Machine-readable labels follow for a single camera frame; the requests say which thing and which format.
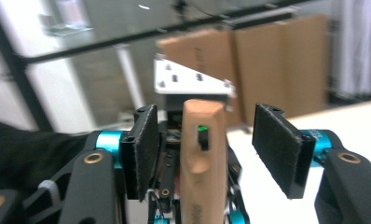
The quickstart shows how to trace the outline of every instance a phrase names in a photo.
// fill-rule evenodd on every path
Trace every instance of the brown cardboard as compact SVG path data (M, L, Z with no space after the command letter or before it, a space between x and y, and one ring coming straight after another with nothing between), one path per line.
M233 112L226 113L227 127L243 123L240 85L233 58L231 32L204 30L160 40L158 45L168 60L211 77L231 81L237 88L238 97L229 101Z
M254 123L256 103L286 117L325 107L326 18L309 16L239 30L235 34L245 118Z

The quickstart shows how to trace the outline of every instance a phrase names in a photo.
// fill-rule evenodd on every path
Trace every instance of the blurred background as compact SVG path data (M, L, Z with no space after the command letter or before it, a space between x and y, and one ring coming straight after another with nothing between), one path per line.
M265 99L289 116L354 104L371 99L371 0L0 0L0 120L82 133L164 110L157 53L233 79L228 126L251 125ZM223 60L225 74L207 67Z

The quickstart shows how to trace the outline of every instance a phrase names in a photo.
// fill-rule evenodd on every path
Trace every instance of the blue joint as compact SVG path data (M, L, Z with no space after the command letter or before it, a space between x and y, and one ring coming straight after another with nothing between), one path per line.
M311 161L312 167L320 167L321 161L324 161L328 153L332 150L332 143L328 135L317 129L313 130L301 130L302 133L309 134L316 139L316 145L314 146L313 159Z
M231 224L245 224L246 221L244 220L243 214L240 211L232 211L229 213L229 219L231 220Z
M171 220L162 216L155 216L154 224L170 224Z
M114 157L114 168L121 169L121 159L119 158L121 148L119 140L121 139L122 131L102 131L96 140L96 148L103 148L110 152Z

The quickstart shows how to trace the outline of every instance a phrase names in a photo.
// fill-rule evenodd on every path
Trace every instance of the table top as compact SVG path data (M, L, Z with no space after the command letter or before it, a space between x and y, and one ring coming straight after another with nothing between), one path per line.
M346 149L371 161L371 101L288 120L297 129L331 130ZM237 130L227 134L243 168L240 187L251 223L318 223L314 200L323 168L310 168L304 198L289 200L256 154L252 133Z

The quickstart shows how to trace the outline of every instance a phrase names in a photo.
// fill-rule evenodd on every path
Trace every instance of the metal post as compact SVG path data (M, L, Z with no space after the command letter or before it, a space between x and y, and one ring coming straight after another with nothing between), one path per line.
M25 63L23 58L19 56L13 49L1 24L0 52L3 55L10 74L12 75L14 81L20 89L21 95L25 99L25 102L28 105L30 112L32 113L38 129L41 131L53 131L48 117L43 109L43 106L40 104L37 95L32 88L28 77L26 76L25 70L27 64Z

